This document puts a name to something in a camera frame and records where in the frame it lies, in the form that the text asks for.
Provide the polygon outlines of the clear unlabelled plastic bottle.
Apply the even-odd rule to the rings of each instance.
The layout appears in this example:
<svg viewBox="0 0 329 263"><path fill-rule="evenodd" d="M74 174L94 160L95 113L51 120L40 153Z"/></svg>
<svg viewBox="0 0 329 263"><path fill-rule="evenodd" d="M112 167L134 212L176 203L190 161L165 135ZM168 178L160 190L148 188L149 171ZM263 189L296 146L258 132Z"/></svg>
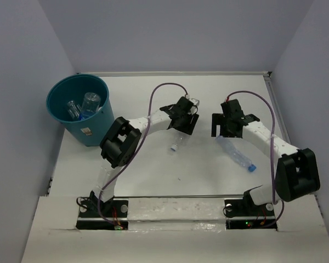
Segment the clear unlabelled plastic bottle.
<svg viewBox="0 0 329 263"><path fill-rule="evenodd" d="M181 131L177 131L174 136L174 141L170 145L170 148L169 148L170 152L173 152L173 153L178 152L178 150L180 150L181 148L186 146L190 137L191 136L188 134L185 134Z"/></svg>

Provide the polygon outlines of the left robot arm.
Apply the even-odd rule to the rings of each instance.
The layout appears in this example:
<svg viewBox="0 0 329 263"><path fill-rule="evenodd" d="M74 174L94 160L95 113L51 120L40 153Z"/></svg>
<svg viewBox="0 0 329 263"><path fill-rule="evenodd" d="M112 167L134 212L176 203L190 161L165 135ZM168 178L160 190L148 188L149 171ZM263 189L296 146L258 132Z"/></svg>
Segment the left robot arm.
<svg viewBox="0 0 329 263"><path fill-rule="evenodd" d="M118 117L100 143L103 159L96 186L89 195L91 209L106 217L115 196L116 180L139 152L147 136L168 129L191 135L197 123L200 101L182 96L177 103L160 107L147 116L127 120Z"/></svg>

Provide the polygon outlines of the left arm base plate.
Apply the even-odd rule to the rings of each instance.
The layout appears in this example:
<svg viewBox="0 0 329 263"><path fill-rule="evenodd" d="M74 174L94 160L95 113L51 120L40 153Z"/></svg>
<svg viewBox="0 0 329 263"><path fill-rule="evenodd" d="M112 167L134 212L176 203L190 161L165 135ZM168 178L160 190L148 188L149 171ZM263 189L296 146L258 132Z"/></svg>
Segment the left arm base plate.
<svg viewBox="0 0 329 263"><path fill-rule="evenodd" d="M77 197L76 203L79 211L76 221L78 230L128 230L127 199L114 198L106 204L100 204L98 211L97 202L93 203L89 197Z"/></svg>

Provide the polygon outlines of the clear bottle blue label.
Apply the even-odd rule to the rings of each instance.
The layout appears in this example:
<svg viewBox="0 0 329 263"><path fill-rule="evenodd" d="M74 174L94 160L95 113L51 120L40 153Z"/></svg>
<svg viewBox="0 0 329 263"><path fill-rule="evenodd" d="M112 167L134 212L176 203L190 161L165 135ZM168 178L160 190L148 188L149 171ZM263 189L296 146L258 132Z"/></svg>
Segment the clear bottle blue label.
<svg viewBox="0 0 329 263"><path fill-rule="evenodd" d="M80 110L79 120L87 119L97 113L101 97L92 92L85 93Z"/></svg>

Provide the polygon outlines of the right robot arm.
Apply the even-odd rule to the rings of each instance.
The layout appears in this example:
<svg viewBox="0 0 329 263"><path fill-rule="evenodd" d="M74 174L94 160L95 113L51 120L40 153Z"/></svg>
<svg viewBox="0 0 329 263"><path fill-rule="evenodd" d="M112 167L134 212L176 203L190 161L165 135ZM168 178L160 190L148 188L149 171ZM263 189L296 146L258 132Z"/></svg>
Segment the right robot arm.
<svg viewBox="0 0 329 263"><path fill-rule="evenodd" d="M223 138L250 142L270 158L273 169L270 184L244 192L239 207L246 214L255 214L262 205L291 202L320 189L316 155L311 149L299 149L274 135L258 117L244 114L236 99L222 103L221 107L222 113L212 114L211 135L220 144Z"/></svg>

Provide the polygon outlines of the crushed clear bottle blue cap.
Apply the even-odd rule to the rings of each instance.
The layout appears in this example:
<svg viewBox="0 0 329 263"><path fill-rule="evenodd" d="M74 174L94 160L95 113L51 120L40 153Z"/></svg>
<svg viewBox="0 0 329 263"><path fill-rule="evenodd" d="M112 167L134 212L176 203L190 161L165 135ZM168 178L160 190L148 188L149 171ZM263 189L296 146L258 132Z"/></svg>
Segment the crushed clear bottle blue cap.
<svg viewBox="0 0 329 263"><path fill-rule="evenodd" d="M216 137L215 141L235 163L245 168L250 173L256 170L257 167L253 164L253 162L242 152L240 152L228 138L220 135Z"/></svg>

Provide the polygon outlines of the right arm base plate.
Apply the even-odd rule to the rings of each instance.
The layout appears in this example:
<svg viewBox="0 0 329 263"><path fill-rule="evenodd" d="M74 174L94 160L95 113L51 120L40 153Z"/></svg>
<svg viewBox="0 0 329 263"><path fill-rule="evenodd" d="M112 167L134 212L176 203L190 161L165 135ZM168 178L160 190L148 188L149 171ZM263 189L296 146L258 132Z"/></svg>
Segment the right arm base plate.
<svg viewBox="0 0 329 263"><path fill-rule="evenodd" d="M222 209L227 230L249 230L261 227L277 229L271 204L246 205L242 199L226 199Z"/></svg>

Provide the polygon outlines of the clear bottle yellow label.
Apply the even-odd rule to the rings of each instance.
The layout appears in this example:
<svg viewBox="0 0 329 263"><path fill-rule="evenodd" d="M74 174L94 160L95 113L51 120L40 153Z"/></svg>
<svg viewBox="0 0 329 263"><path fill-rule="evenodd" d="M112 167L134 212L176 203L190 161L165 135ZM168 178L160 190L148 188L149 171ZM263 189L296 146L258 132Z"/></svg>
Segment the clear bottle yellow label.
<svg viewBox="0 0 329 263"><path fill-rule="evenodd" d="M81 117L81 106L77 104L74 100L70 100L66 104L66 110L71 116L73 121L80 121Z"/></svg>

